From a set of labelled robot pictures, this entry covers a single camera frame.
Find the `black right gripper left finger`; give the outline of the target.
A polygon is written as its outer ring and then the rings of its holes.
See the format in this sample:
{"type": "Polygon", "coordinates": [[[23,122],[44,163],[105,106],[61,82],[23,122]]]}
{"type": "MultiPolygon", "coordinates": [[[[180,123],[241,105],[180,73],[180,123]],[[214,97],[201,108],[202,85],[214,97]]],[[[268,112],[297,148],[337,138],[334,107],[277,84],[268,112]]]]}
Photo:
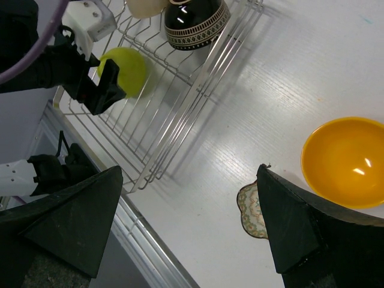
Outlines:
{"type": "Polygon", "coordinates": [[[1,287],[20,287],[37,256],[96,278],[122,191],[111,167],[76,185],[1,211],[1,287]]]}

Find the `dark patterned ceramic bowl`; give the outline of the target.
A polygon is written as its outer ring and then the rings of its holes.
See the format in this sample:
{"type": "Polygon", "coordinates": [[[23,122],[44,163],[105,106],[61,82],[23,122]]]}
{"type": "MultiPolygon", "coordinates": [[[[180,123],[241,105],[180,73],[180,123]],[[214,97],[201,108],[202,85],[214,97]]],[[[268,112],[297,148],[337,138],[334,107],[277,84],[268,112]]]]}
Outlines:
{"type": "Polygon", "coordinates": [[[169,1],[164,13],[168,43],[177,50],[196,50],[217,39],[230,19],[223,0],[169,1]]]}

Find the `lime green plastic bowl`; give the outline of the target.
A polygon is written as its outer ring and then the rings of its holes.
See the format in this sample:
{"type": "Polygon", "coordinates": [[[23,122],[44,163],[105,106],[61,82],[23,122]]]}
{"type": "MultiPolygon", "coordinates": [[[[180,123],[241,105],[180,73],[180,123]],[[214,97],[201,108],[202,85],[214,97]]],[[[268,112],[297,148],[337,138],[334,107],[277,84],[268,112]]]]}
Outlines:
{"type": "Polygon", "coordinates": [[[125,92],[126,98],[138,96],[146,82],[146,61],[135,49],[116,47],[100,58],[97,74],[101,77],[105,63],[111,59],[119,67],[118,85],[125,92]]]}

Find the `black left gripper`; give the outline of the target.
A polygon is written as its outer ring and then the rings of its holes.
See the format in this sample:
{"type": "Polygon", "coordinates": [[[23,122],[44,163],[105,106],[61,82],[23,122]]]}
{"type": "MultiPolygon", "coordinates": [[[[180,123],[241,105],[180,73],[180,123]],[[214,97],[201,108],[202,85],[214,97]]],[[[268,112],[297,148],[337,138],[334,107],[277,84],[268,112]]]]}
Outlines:
{"type": "Polygon", "coordinates": [[[118,85],[119,67],[107,59],[99,83],[88,76],[99,60],[91,55],[85,59],[74,44],[75,33],[65,25],[54,34],[53,45],[46,46],[42,54],[23,72],[1,84],[1,93],[26,91],[62,86],[70,97],[83,103],[92,115],[104,113],[111,105],[125,98],[118,85]]]}

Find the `white ceramic bowl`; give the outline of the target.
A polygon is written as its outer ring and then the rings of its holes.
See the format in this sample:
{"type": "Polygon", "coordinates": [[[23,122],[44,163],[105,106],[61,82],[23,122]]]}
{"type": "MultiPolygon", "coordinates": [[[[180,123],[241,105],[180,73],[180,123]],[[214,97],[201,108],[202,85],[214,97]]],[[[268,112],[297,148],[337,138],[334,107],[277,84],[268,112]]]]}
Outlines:
{"type": "Polygon", "coordinates": [[[131,15],[146,19],[160,14],[168,5],[168,0],[126,0],[131,15]]]}

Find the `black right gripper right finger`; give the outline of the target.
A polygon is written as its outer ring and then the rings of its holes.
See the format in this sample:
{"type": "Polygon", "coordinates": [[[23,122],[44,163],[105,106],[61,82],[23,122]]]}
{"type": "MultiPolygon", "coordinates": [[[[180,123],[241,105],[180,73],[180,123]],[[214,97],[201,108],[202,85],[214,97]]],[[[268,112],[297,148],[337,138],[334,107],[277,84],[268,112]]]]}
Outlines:
{"type": "Polygon", "coordinates": [[[383,219],[304,190],[265,164],[257,189],[285,287],[383,287],[383,219]]]}

